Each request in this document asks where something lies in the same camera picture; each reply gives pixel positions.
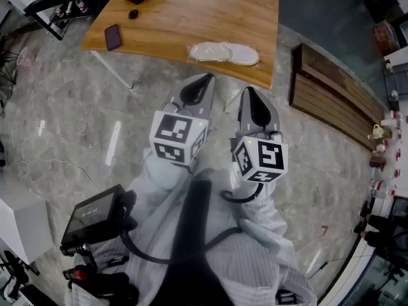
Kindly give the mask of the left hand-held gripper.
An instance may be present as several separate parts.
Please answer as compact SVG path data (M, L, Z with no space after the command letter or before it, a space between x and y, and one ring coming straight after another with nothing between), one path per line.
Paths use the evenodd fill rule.
M207 141L214 91L211 73L190 76L173 87L150 129L150 146L158 158L190 165Z

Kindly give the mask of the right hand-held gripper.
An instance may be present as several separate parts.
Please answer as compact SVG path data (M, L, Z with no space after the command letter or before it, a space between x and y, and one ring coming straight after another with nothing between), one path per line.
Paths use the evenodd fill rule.
M242 131L230 139L237 180L271 183L285 175L288 145L282 141L279 115L270 100L255 88L246 87L240 96L238 121ZM250 131L256 125L266 131Z

